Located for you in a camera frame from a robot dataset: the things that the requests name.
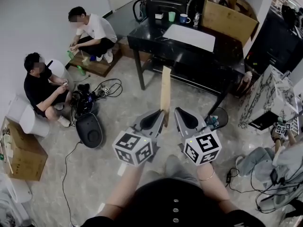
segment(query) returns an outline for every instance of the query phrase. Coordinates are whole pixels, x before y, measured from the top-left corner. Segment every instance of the white sheet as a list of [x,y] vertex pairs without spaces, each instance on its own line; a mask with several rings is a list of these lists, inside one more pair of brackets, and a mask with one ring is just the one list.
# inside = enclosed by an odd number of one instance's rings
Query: white sheet
[[163,37],[190,44],[209,52],[214,51],[214,43],[216,40],[212,35],[180,25],[171,25]]

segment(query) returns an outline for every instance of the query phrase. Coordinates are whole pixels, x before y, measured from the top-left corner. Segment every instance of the black shirt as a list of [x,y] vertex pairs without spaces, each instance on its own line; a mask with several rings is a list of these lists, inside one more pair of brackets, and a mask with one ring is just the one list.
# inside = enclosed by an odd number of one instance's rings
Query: black shirt
[[202,189],[171,178],[161,179],[138,189],[115,221],[106,217],[94,217],[88,219],[82,227],[159,224],[265,227],[260,220],[242,210],[224,214],[215,201],[205,197]]
[[25,94],[35,110],[37,104],[46,100],[54,92],[54,87],[48,81],[51,76],[52,71],[45,67],[45,71],[40,73],[39,78],[28,73],[24,80]]

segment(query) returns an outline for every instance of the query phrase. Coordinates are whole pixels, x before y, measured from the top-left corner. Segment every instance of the black table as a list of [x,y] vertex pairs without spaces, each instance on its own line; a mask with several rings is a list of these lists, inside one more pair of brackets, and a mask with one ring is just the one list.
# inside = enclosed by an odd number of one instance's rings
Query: black table
[[[143,79],[145,69],[161,73],[163,64],[167,65],[167,61],[161,64],[161,58],[171,60],[174,62],[172,78],[218,96],[216,104],[211,109],[214,111],[245,73],[242,44],[214,30],[199,27],[199,31],[216,38],[214,51],[209,52],[162,37],[172,24],[169,21],[148,19],[127,36],[129,47],[134,51],[141,89],[145,90]],[[142,67],[139,51],[154,55],[154,60],[149,60]]]

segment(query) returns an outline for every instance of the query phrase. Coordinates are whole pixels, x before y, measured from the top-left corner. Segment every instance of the white wall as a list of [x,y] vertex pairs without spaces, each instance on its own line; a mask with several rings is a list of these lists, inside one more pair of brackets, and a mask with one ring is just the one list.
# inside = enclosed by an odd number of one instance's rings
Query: white wall
[[100,16],[110,11],[108,0],[0,0],[0,122],[13,95],[24,94],[27,54],[68,62],[68,12],[76,6]]
[[290,79],[294,84],[294,94],[296,96],[301,94],[303,92],[303,60],[292,71]]
[[268,10],[269,10],[269,7],[270,7],[270,4],[271,4],[272,0],[246,0],[246,1],[254,9],[260,24],[259,24],[258,30],[257,30],[253,40],[251,41],[251,39],[249,39],[247,41],[247,43],[245,44],[245,46],[243,47],[244,57],[246,57],[246,55],[250,51],[250,48],[251,48],[252,44],[255,42],[255,40],[257,38],[257,35],[260,32],[260,29],[261,29],[261,27],[264,23],[264,20],[266,18],[266,15],[268,13]]

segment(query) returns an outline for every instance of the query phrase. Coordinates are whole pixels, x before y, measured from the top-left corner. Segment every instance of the blue mug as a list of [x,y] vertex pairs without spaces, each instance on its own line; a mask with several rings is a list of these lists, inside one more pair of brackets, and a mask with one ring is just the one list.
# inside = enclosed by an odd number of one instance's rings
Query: blue mug
[[185,13],[182,13],[182,14],[180,14],[180,23],[182,23],[182,24],[188,24],[188,23],[190,23],[190,18],[188,17],[188,15],[187,14],[185,14]]

